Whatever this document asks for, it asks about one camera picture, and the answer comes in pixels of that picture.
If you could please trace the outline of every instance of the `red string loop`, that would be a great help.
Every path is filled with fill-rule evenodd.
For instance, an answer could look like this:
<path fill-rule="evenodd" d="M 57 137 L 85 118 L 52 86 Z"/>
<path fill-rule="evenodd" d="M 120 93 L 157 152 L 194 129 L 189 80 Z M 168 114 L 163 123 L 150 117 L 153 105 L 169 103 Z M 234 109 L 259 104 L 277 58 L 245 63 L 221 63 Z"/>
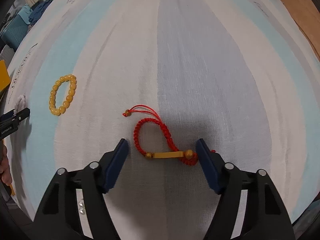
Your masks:
<path fill-rule="evenodd" d="M 144 109 L 148 109 L 148 110 L 137 110 L 137 108 L 144 108 Z M 122 115 L 125 117 L 130 116 L 132 113 L 144 113 L 144 114 L 150 114 L 152 116 L 154 116 L 155 118 L 143 118 L 141 119 L 135 126 L 134 131 L 133 131 L 133 141 L 134 141 L 134 145 L 137 148 L 137 150 L 143 155 L 146 155 L 146 151 L 144 151 L 141 146 L 140 146 L 140 142 L 139 142 L 139 132 L 140 129 L 142 127 L 142 125 L 144 125 L 147 122 L 153 122 L 156 125 L 160 126 L 160 129 L 162 130 L 162 133 L 165 137 L 165 139 L 167 140 L 167 144 L 169 146 L 169 148 L 173 151 L 173 152 L 177 152 L 179 151 L 178 147 L 176 147 L 176 145 L 174 144 L 172 137 L 171 137 L 171 133 L 168 129 L 168 127 L 162 122 L 160 116 L 157 114 L 157 112 L 155 110 L 153 110 L 151 107 L 149 106 L 145 106 L 145 105 L 136 105 L 134 107 L 132 107 L 131 109 L 126 110 Z M 182 161 L 184 164 L 189 165 L 189 166 L 193 166 L 196 165 L 197 161 L 198 161 L 198 155 L 197 153 L 193 153 L 193 157 L 191 159 L 187 159 L 186 157 L 181 157 L 179 158 L 180 161 Z"/>

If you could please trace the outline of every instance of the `yellow box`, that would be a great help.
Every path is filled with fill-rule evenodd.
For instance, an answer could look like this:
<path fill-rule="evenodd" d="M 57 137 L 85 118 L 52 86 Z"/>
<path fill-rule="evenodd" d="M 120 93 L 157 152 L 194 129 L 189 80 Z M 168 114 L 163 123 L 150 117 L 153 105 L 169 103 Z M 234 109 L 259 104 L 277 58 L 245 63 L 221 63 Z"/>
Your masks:
<path fill-rule="evenodd" d="M 4 60 L 0 61 L 0 98 L 2 97 L 4 90 L 11 83 L 10 76 L 5 66 Z"/>

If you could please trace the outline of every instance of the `white rope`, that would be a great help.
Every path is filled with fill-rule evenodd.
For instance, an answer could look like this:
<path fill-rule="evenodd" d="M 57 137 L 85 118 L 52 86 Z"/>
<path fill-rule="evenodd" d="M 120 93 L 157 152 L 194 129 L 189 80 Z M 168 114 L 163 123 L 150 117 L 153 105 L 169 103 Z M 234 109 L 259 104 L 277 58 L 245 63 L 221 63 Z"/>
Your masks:
<path fill-rule="evenodd" d="M 17 114 L 17 112 L 26 108 L 26 96 L 20 95 L 17 99 L 16 105 L 14 106 L 13 114 Z"/>

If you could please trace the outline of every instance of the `person's hand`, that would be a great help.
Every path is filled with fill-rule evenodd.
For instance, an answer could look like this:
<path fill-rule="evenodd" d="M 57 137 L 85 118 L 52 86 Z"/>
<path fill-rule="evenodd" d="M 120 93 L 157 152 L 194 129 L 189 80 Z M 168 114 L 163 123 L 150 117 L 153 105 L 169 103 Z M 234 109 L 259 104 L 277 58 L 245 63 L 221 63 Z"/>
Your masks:
<path fill-rule="evenodd" d="M 5 183 L 7 186 L 9 186 L 12 183 L 12 177 L 10 174 L 10 167 L 9 167 L 9 160 L 7 157 L 7 147 L 3 145 L 2 150 L 3 159 L 0 165 L 0 176 L 2 179 L 2 182 Z"/>

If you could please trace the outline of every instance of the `wooden floor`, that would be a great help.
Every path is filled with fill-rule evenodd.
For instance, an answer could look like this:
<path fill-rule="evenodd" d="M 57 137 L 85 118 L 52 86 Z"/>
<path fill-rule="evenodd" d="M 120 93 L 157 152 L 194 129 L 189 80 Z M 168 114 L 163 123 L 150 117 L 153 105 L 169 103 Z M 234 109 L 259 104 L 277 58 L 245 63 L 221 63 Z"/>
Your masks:
<path fill-rule="evenodd" d="M 320 13 L 311 0 L 281 0 L 320 60 Z"/>

